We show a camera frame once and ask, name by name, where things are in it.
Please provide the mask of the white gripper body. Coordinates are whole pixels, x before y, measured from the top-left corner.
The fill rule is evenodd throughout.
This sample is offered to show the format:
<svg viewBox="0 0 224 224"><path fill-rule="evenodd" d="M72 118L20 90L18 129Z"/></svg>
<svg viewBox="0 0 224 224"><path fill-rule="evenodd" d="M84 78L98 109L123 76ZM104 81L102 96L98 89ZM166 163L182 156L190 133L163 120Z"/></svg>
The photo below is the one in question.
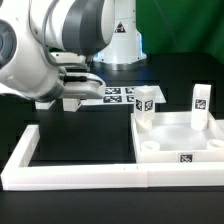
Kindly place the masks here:
<svg viewBox="0 0 224 224"><path fill-rule="evenodd" d="M105 82L82 68L66 67L60 80L63 83L61 98L86 100L102 99L105 96Z"/></svg>

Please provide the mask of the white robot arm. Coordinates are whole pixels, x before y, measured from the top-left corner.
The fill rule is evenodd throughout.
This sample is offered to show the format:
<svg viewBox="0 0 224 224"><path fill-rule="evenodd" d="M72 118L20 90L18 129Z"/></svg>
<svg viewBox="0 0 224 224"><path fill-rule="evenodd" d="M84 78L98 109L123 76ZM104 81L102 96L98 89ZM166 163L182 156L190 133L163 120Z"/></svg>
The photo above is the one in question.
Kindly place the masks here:
<svg viewBox="0 0 224 224"><path fill-rule="evenodd" d="M146 59L134 0L0 0L0 84L45 103L101 99L92 64L126 69Z"/></svg>

